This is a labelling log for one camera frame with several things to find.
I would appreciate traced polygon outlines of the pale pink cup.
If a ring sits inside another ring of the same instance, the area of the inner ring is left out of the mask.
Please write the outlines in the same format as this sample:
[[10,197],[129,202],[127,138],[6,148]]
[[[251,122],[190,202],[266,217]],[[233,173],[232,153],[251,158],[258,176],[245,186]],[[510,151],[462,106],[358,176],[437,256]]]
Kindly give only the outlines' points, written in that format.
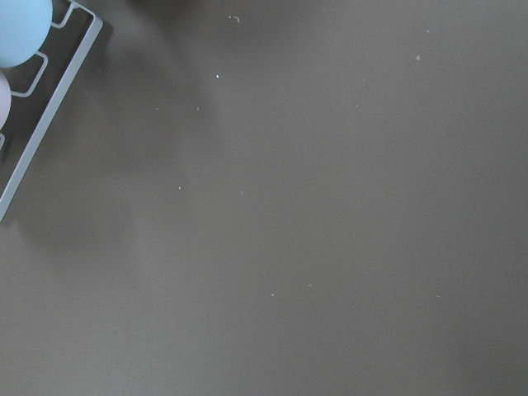
[[0,128],[9,116],[12,104],[12,94],[9,82],[3,72],[0,72]]

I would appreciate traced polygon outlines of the light blue cup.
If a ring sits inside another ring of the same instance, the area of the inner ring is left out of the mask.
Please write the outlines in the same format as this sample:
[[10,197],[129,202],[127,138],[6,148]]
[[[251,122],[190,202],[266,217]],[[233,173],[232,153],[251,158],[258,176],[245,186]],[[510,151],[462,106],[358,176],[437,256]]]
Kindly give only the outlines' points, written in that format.
[[42,46],[53,15],[51,1],[1,1],[1,68],[25,63]]

